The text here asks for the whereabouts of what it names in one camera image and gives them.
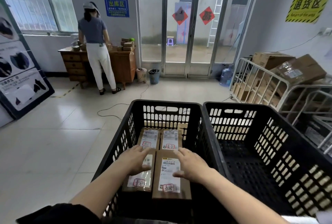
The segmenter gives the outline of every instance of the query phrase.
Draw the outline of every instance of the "red stamp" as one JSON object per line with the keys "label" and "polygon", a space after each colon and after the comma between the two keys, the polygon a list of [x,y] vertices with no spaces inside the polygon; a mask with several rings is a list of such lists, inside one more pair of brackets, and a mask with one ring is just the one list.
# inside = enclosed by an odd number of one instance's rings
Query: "red stamp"
{"label": "red stamp", "polygon": [[145,186],[145,180],[143,180],[143,179],[134,179],[133,186]]}
{"label": "red stamp", "polygon": [[171,193],[175,191],[175,185],[174,184],[166,184],[163,186],[163,192],[165,193]]}
{"label": "red stamp", "polygon": [[174,144],[166,144],[166,146],[163,146],[165,149],[175,149],[175,145]]}
{"label": "red stamp", "polygon": [[146,142],[146,141],[144,141],[144,142],[142,143],[142,146],[150,147],[150,146],[151,146],[151,142]]}

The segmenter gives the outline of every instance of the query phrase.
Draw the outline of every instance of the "yellow sign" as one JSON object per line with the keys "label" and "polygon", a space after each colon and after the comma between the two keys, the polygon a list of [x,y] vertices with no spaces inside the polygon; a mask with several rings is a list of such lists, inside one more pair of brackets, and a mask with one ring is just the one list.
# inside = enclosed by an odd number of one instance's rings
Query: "yellow sign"
{"label": "yellow sign", "polygon": [[287,22],[316,23],[328,0],[293,0]]}

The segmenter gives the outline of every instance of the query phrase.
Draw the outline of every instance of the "white ladder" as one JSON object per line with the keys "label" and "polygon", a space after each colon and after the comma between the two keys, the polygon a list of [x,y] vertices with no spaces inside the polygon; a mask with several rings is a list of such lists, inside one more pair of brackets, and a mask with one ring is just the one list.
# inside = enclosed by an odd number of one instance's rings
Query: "white ladder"
{"label": "white ladder", "polygon": [[[222,0],[217,0],[215,2],[214,12],[213,12],[214,15],[216,15],[216,14],[220,15],[221,10],[222,10]],[[209,39],[207,41],[207,46],[206,47],[209,47],[210,44],[214,43],[215,34],[217,32],[218,21],[219,21],[219,17],[214,17],[214,19],[212,20]]]}

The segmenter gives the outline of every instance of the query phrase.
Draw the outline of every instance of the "blue sign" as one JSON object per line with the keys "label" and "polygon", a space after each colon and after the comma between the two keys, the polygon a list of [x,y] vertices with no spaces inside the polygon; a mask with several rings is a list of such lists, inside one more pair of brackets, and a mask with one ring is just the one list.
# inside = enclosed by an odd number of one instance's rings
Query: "blue sign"
{"label": "blue sign", "polygon": [[129,17],[128,0],[105,0],[106,14],[110,17]]}

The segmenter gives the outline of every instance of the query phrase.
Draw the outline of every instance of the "white pants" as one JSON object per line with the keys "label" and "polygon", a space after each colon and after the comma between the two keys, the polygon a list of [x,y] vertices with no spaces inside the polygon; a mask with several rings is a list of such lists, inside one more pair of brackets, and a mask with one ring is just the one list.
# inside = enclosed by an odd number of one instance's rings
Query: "white pants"
{"label": "white pants", "polygon": [[110,55],[108,54],[105,43],[102,46],[98,43],[87,43],[86,51],[88,52],[89,63],[92,68],[93,75],[95,76],[98,89],[102,90],[104,88],[102,70],[100,67],[101,64],[105,71],[107,80],[110,83],[110,87],[114,90],[116,88],[116,84],[112,66],[110,65]]}

